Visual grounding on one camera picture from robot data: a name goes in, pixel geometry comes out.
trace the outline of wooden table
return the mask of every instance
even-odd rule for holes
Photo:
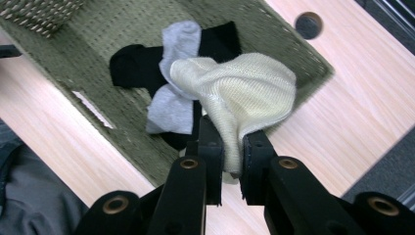
[[[341,196],[415,123],[415,58],[354,1],[268,0],[289,23],[314,12],[309,40],[336,74],[269,137]],[[1,34],[0,43],[8,39]],[[113,190],[153,186],[25,57],[0,60],[0,118],[87,205]],[[207,209],[207,234],[266,234],[262,208],[224,185],[223,207]]]

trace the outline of white sock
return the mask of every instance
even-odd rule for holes
[[[296,98],[295,74],[258,53],[220,65],[211,58],[179,60],[170,74],[199,98],[224,142],[224,170],[236,174],[242,173],[243,137],[286,118]]]

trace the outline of gray sock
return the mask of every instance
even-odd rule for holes
[[[148,133],[192,134],[193,101],[177,95],[170,84],[162,86],[156,92],[148,110]]]
[[[197,100],[197,98],[174,84],[170,78],[170,68],[176,60],[198,57],[201,34],[201,27],[191,21],[174,23],[162,30],[163,52],[159,63],[161,74],[178,94],[189,100]]]
[[[159,67],[169,84],[156,92],[148,108],[148,133],[192,134],[193,100],[197,98],[174,84],[170,78],[170,68],[176,60],[198,56],[201,34],[199,25],[191,21],[174,23],[162,30],[163,53]]]

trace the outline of round hole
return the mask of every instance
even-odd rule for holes
[[[124,196],[115,196],[104,203],[103,211],[106,214],[115,214],[124,211],[128,206],[128,199]]]
[[[339,222],[329,221],[327,223],[327,229],[334,235],[347,235],[347,228]]]
[[[177,221],[170,221],[165,227],[164,231],[166,234],[179,234],[183,229],[183,225]]]
[[[320,34],[323,22],[317,14],[306,12],[296,19],[295,28],[304,39],[313,39]]]
[[[382,213],[387,216],[396,216],[399,214],[399,209],[389,201],[379,198],[372,197],[367,200],[369,206],[376,212]]]
[[[180,163],[180,165],[181,165],[183,168],[195,168],[196,166],[198,166],[198,162],[197,162],[197,161],[194,161],[194,160],[189,159],[189,160],[184,160],[184,161],[182,161],[182,162]]]
[[[294,162],[293,160],[289,160],[289,159],[280,160],[278,163],[283,168],[288,168],[288,169],[297,168],[299,166],[296,162]]]

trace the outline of woven basket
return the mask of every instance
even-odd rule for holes
[[[4,2],[9,5],[3,4],[2,7],[10,8],[14,6],[13,2],[22,1]],[[23,2],[31,2],[31,5],[24,5],[35,9],[39,8],[36,4],[43,1]],[[158,136],[148,135],[145,131],[146,108],[150,103],[147,92],[112,85],[109,60],[121,47],[130,44],[160,46],[161,30],[172,23],[184,20],[194,20],[202,28],[233,21],[237,26],[244,52],[259,52],[271,56],[297,75],[296,108],[332,74],[330,65],[263,1],[46,2],[60,2],[57,4],[69,7],[64,14],[52,14],[60,16],[54,20],[47,18],[51,14],[40,14],[34,19],[33,15],[28,15],[32,17],[26,21],[31,23],[30,26],[24,25],[21,17],[26,15],[22,14],[22,11],[17,11],[17,14],[15,11],[12,16],[9,16],[9,11],[6,12],[8,14],[2,15],[1,26],[45,76],[53,81],[95,127],[156,185],[165,180],[177,153]],[[64,8],[59,10],[58,6],[47,11],[54,9],[59,12]],[[33,24],[52,27],[39,29],[41,27],[38,26],[28,30],[34,27]],[[52,34],[53,30],[58,28],[59,30]],[[85,96],[113,128],[104,126],[72,91]]]

